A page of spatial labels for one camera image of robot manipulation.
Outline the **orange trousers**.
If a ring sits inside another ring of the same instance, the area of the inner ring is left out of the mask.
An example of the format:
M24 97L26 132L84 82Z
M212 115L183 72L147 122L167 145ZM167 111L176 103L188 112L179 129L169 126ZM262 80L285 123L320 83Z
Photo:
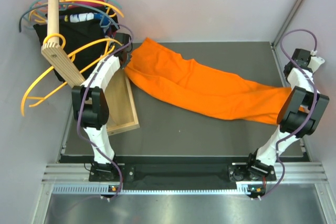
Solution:
M221 120L247 120L275 125L291 88L243 79L186 60L150 38L132 52L124 71L152 97Z

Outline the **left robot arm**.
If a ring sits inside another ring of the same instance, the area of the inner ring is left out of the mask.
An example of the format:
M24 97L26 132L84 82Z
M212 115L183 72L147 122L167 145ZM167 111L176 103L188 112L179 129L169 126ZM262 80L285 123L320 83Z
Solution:
M89 78L71 91L77 133L91 145L94 153L89 176L91 182L122 178L107 132L110 111L105 91L114 74L130 61L132 37L125 33L117 33L116 36L121 39L121 45L115 50L108 46Z

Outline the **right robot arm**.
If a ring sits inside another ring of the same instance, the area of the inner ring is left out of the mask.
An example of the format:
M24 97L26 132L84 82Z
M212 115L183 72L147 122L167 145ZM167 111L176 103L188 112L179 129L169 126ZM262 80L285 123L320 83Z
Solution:
M321 94L313 73L323 63L314 51L295 49L285 65L284 75L291 93L277 117L278 127L265 145L249 155L245 174L251 180L272 176L277 158L294 142L311 135L317 128L330 98Z

